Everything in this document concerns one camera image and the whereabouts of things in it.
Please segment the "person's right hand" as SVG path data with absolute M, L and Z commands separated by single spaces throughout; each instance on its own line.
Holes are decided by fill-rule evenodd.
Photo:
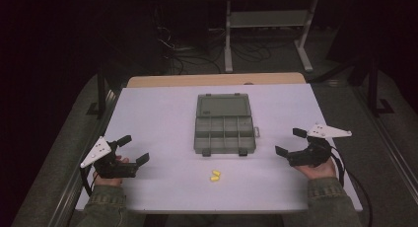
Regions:
M 296 166 L 295 169 L 304 174 L 309 180 L 336 177 L 335 166 L 330 159 L 317 167 Z

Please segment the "aluminium rail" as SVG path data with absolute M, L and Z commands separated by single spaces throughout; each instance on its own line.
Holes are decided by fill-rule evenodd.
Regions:
M 375 130 L 379 134 L 389 159 L 403 180 L 414 202 L 418 205 L 418 178 L 413 174 L 411 168 L 399 152 L 397 145 L 389 135 L 382 120 L 368 107 L 366 95 L 359 88 L 354 88 L 353 94 L 361 104 L 363 111 L 368 116 Z
M 109 90 L 103 95 L 86 91 L 76 100 L 48 158 L 50 184 L 57 186 L 57 200 L 46 227 L 67 227 L 84 189 L 80 164 L 98 138 L 105 133 L 117 102 Z

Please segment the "black metal stand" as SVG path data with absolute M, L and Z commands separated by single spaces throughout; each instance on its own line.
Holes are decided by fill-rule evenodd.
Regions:
M 110 111 L 115 98 L 110 76 L 102 65 L 97 73 L 97 96 L 97 100 L 90 104 L 87 115 L 95 115 L 97 119 L 102 119 Z
M 378 74 L 378 62 L 373 57 L 358 56 L 354 59 L 353 70 L 348 79 L 349 84 L 356 87 L 368 80 L 367 107 L 375 117 L 394 113 L 387 100 L 378 98 Z

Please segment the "person's left hand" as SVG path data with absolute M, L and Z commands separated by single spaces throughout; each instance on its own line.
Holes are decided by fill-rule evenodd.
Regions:
M 128 158 L 122 158 L 122 156 L 116 156 L 116 161 L 121 163 L 128 163 Z M 95 186 L 110 186 L 110 187 L 120 187 L 123 183 L 123 178 L 114 178 L 114 179 L 104 179 L 97 172 L 93 174 Z

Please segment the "white metal table frame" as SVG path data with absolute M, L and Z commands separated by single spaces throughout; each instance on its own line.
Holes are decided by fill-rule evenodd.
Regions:
M 227 2 L 224 62 L 225 71 L 233 72 L 231 29 L 243 28 L 273 28 L 273 27 L 302 27 L 302 34 L 294 40 L 294 46 L 306 72 L 313 72 L 313 66 L 305 50 L 318 0 L 312 0 L 308 9 L 233 12 L 231 2 Z

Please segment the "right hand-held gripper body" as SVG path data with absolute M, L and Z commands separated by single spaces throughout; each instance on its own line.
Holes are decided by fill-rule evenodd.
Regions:
M 286 159 L 291 167 L 318 166 L 325 163 L 331 156 L 331 145 L 327 138 L 349 137 L 350 130 L 316 123 L 311 129 L 306 130 L 308 147 L 301 151 L 289 152 Z

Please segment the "grey plastic compartment box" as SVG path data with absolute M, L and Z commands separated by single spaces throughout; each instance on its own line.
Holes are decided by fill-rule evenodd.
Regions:
M 255 129 L 248 94 L 204 94 L 197 98 L 194 151 L 213 154 L 253 154 Z

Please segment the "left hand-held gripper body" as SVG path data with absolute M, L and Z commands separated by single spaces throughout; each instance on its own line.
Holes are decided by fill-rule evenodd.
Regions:
M 89 165 L 94 165 L 97 173 L 104 179 L 135 178 L 138 170 L 136 163 L 116 161 L 115 152 L 119 148 L 116 141 L 108 142 L 103 136 L 100 136 L 81 162 L 80 168 L 84 169 Z

